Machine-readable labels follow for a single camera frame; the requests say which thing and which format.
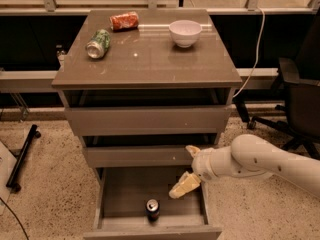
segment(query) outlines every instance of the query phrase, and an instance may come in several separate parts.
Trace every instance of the bowl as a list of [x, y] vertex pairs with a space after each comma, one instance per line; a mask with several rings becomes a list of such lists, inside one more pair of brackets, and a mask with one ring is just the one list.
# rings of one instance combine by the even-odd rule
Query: bowl
[[182, 48], [187, 48], [199, 40], [202, 27], [198, 22], [178, 20], [169, 25], [172, 40]]

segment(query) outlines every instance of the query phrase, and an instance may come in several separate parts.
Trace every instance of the dresser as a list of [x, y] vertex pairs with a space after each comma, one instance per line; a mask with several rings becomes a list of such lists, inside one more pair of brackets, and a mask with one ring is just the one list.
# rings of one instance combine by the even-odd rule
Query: dresser
[[[186, 145], [218, 143], [241, 79], [206, 10], [134, 11], [139, 27], [121, 32], [111, 30], [109, 17], [128, 10], [91, 11], [52, 83], [101, 186], [93, 231], [84, 238], [217, 239], [205, 184], [179, 200], [168, 192], [190, 169]], [[168, 30], [179, 19], [202, 25], [187, 49]], [[94, 60], [85, 45], [101, 28], [110, 48]], [[149, 199], [160, 203], [153, 223]]]

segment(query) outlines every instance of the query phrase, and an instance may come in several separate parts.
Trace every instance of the drawer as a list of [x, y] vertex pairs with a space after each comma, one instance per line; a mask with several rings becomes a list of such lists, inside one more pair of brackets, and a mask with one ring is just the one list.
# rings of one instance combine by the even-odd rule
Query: drawer
[[190, 165], [186, 145], [212, 147], [216, 134], [170, 134], [84, 137], [90, 167]]
[[225, 129], [230, 106], [73, 108], [65, 114], [77, 136], [216, 133]]
[[[168, 195], [186, 169], [183, 166], [105, 168], [93, 232], [86, 233], [84, 239], [217, 239], [221, 228], [213, 227], [208, 221], [202, 189], [177, 200]], [[160, 204], [160, 216], [155, 222], [149, 222], [145, 212], [149, 199], [156, 199]]]

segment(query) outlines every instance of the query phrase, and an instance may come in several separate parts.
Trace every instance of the red can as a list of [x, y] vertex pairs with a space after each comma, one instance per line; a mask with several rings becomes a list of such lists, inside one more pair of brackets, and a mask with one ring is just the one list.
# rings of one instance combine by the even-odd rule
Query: red can
[[113, 31], [136, 28], [139, 25], [139, 16], [136, 12], [128, 12], [110, 17], [110, 25]]

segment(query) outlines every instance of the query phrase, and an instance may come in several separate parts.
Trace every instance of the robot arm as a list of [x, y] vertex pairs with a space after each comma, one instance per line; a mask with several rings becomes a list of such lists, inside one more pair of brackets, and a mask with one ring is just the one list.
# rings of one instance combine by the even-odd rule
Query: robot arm
[[273, 174], [320, 197], [320, 161], [286, 152], [257, 136], [240, 135], [220, 149], [186, 148], [194, 158], [193, 173], [182, 175], [169, 193], [172, 198], [222, 176], [266, 179]]

